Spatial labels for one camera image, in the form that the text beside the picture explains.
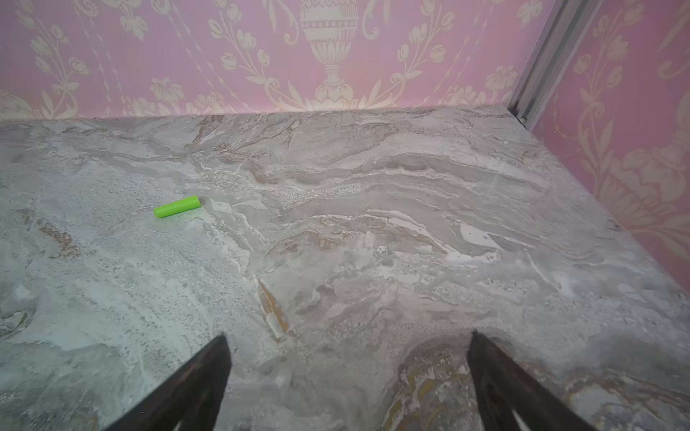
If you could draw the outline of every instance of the green cylinder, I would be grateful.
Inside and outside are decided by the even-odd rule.
[[[178,212],[183,212],[187,210],[193,210],[201,206],[199,198],[197,196],[190,196],[178,201],[167,203],[166,205],[161,205],[158,208],[154,208],[153,214],[159,219],[167,217],[169,215],[177,214]]]

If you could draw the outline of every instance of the bright green stick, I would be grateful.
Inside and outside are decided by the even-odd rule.
[[[153,214],[155,214],[159,219],[162,219],[163,217],[177,214],[178,212],[193,210],[194,208],[198,208],[200,206],[201,202],[199,202],[199,198],[196,196],[190,196],[166,205],[161,205],[158,208],[154,208]]]

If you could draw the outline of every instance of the wallpaper pattern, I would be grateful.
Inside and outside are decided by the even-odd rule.
[[[555,0],[0,2],[0,120],[507,103]]]
[[[535,134],[690,291],[690,0],[606,0]]]

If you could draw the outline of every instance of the marble surface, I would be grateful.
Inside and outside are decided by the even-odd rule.
[[[220,430],[479,429],[473,328],[600,429],[690,426],[688,297],[504,108],[5,125],[0,201],[3,430],[220,332]]]

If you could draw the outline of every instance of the pink wallpaper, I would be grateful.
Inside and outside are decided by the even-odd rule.
[[[535,134],[690,291],[690,0],[606,0]]]
[[[0,120],[506,103],[554,1],[2,1]]]

